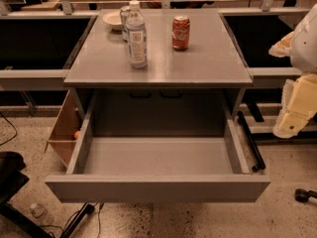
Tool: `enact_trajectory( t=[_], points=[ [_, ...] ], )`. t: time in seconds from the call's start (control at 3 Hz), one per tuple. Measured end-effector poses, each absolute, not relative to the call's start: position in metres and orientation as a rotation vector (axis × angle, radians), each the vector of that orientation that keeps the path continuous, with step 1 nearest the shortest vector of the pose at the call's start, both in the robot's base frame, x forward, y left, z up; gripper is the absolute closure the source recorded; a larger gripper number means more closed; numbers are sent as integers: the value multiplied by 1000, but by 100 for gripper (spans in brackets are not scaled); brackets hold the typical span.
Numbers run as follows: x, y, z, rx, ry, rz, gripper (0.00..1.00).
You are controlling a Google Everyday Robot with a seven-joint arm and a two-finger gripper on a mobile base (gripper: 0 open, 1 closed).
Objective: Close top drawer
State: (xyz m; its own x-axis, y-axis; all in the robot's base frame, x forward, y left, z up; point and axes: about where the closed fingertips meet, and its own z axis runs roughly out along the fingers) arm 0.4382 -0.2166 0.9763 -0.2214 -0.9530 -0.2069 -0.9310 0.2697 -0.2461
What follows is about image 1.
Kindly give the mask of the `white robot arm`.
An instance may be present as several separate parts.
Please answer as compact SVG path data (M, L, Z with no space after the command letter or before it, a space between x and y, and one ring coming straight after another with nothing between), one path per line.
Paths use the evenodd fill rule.
M268 53L277 58L290 57L291 65L301 71L296 80L285 82L282 107L272 129L274 136L288 139L296 136L317 113L317 5Z

